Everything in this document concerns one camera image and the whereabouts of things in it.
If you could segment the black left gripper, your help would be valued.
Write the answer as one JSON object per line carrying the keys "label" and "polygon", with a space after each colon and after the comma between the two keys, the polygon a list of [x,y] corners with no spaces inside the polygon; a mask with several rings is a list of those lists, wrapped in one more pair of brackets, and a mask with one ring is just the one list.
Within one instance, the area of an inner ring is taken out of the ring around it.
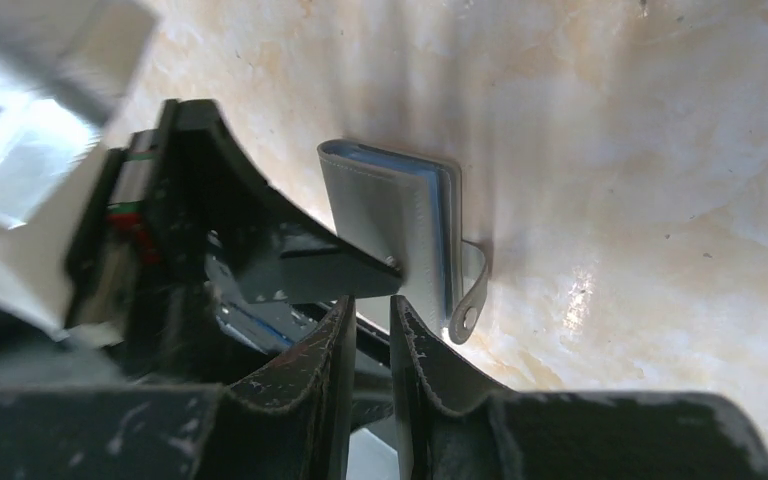
{"label": "black left gripper", "polygon": [[211,99],[167,100],[109,149],[66,253],[67,331],[142,383],[231,384],[278,351],[234,328],[209,233],[248,303],[389,296],[401,274],[274,189]]}

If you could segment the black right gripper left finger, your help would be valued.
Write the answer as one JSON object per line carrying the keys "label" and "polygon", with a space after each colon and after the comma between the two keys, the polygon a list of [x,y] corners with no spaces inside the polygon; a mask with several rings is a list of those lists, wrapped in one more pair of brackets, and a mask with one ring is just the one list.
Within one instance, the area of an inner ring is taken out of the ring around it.
{"label": "black right gripper left finger", "polygon": [[342,479],[355,301],[231,385],[0,388],[0,479]]}

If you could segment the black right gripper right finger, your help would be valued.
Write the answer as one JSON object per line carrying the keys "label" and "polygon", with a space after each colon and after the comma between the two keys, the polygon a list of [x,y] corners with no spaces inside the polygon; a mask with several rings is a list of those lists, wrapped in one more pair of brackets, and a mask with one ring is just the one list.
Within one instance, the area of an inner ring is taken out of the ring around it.
{"label": "black right gripper right finger", "polygon": [[515,391],[390,301],[404,479],[768,479],[748,416],[702,392]]}

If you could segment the grey card holder wallet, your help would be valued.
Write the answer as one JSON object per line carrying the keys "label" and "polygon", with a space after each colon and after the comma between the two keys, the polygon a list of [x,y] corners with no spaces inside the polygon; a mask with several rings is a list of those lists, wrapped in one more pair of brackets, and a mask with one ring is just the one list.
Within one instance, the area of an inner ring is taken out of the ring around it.
{"label": "grey card holder wallet", "polygon": [[485,305],[489,263],[462,236],[459,165],[347,139],[317,153],[338,236],[397,270],[399,294],[434,334],[465,343]]}

